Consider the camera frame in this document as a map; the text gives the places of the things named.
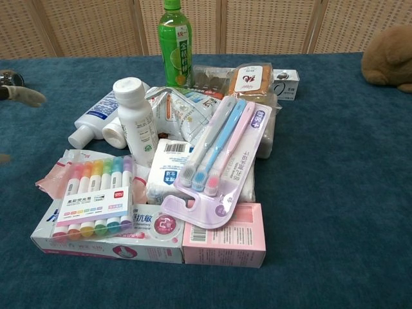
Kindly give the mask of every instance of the pink box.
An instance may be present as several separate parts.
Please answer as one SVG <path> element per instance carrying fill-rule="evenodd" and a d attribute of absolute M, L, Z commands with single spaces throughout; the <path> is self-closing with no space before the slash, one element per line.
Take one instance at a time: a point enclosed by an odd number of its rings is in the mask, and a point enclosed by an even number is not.
<path fill-rule="evenodd" d="M 183 255 L 186 264 L 256 267 L 266 254 L 261 205 L 236 205 L 230 221 L 212 230 L 185 223 Z"/>

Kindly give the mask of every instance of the product logo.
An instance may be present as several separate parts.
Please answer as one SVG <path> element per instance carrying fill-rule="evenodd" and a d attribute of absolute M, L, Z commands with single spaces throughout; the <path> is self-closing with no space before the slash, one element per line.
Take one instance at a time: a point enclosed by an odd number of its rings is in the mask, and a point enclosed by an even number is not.
<path fill-rule="evenodd" d="M 243 76 L 243 80 L 245 82 L 254 82 L 255 81 L 255 75 L 253 75 L 253 76 L 245 75 L 245 76 Z"/>
<path fill-rule="evenodd" d="M 116 191 L 115 192 L 115 198 L 122 198 L 123 197 L 123 191 Z"/>

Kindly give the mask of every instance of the woven wall panel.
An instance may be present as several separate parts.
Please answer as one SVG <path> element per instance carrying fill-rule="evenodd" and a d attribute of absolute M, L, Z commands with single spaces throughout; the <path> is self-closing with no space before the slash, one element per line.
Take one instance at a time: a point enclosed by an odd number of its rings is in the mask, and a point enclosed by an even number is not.
<path fill-rule="evenodd" d="M 0 58 L 49 56 L 41 35 L 22 0 L 0 1 Z"/>
<path fill-rule="evenodd" d="M 301 53 L 316 0 L 227 0 L 226 53 Z"/>
<path fill-rule="evenodd" d="M 67 57 L 138 55 L 128 0 L 41 0 Z"/>
<path fill-rule="evenodd" d="M 329 0 L 314 53 L 363 52 L 395 24 L 412 24 L 412 0 Z"/>
<path fill-rule="evenodd" d="M 182 0 L 182 12 L 192 25 L 193 53 L 216 53 L 216 0 Z M 140 0 L 150 55 L 160 54 L 157 26 L 164 14 L 162 0 Z"/>

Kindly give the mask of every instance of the toothbrush package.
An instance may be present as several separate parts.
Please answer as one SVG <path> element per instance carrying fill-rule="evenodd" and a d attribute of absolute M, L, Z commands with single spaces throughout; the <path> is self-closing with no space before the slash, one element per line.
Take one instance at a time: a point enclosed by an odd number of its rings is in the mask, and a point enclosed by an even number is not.
<path fill-rule="evenodd" d="M 162 211 L 204 229 L 229 221 L 272 112 L 270 106 L 223 98 L 173 185 L 194 199 L 166 196 Z"/>

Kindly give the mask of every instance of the toothpaste box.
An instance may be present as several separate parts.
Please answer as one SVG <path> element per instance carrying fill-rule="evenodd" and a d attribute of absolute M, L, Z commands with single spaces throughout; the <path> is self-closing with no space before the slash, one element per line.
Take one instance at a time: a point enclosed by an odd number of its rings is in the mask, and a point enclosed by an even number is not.
<path fill-rule="evenodd" d="M 237 204 L 230 221 L 218 229 L 186 222 L 183 253 L 186 264 L 259 268 L 266 254 L 261 205 Z"/>
<path fill-rule="evenodd" d="M 158 205 L 133 205 L 134 231 L 112 238 L 55 241 L 51 239 L 59 215 L 59 201 L 50 205 L 31 238 L 45 253 L 182 263 L 184 222 L 163 214 Z"/>
<path fill-rule="evenodd" d="M 273 70 L 274 91 L 278 100 L 295 100 L 299 75 L 296 70 Z"/>

